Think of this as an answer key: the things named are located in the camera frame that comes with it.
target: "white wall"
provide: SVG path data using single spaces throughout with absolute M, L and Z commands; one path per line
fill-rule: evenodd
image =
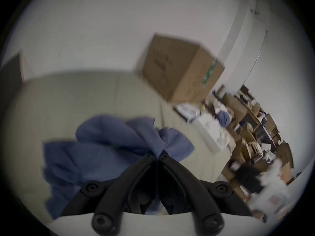
M 314 67 L 312 46 L 297 18 L 282 17 L 271 10 L 266 43 L 245 85 L 289 143 L 294 174 L 314 155 Z
M 154 33 L 202 42 L 218 55 L 240 0 L 33 0 L 13 31 L 26 79 L 78 69 L 140 70 Z

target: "blue cloth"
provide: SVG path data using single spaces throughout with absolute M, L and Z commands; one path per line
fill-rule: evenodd
M 230 116 L 227 112 L 224 111 L 220 111 L 215 115 L 215 118 L 218 119 L 219 124 L 221 125 L 221 127 L 226 128 L 230 122 Z
M 44 177 L 52 194 L 46 209 L 52 218 L 62 214 L 85 182 L 117 178 L 149 150 L 156 158 L 166 150 L 177 161 L 194 150 L 176 129 L 157 130 L 153 124 L 149 117 L 123 122 L 113 116 L 96 116 L 79 126 L 77 141 L 46 143 Z

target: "desk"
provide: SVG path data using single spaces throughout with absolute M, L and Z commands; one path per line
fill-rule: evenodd
M 260 126 L 261 122 L 258 120 L 257 116 L 252 112 L 252 110 L 238 97 L 235 96 L 247 109 L 247 115 L 243 118 L 244 121 L 247 121 L 253 126 L 254 131 L 256 131 Z

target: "blue fabric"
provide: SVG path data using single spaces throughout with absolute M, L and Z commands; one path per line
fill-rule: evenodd
M 176 129 L 157 130 L 153 124 L 149 117 L 123 122 L 113 116 L 96 116 L 79 126 L 77 141 L 46 143 L 44 177 L 52 194 L 46 208 L 52 218 L 61 215 L 85 182 L 117 178 L 149 150 L 156 158 L 166 150 L 177 161 L 194 150 Z
M 228 115 L 227 112 L 224 111 L 220 111 L 215 115 L 215 118 L 218 119 L 219 124 L 221 125 L 221 127 L 226 128 L 231 120 L 230 120 L 230 116 Z

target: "clutter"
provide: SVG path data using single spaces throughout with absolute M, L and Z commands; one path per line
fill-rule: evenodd
M 158 131 L 149 117 L 123 122 L 113 116 L 96 116 L 78 127 L 76 138 L 44 147 L 44 177 L 52 194 L 46 209 L 53 219 L 61 215 L 82 183 L 117 178 L 148 151 L 158 157 L 165 149 L 181 161 L 194 150 L 182 133 L 173 128 Z
M 212 115 L 203 114 L 193 122 L 193 125 L 198 129 L 212 152 L 219 153 L 228 145 L 230 137 Z
M 200 109 L 189 103 L 177 104 L 174 109 L 186 120 L 187 124 L 200 116 Z
M 199 43 L 155 35 L 142 74 L 167 101 L 181 103 L 206 99 L 223 70 Z

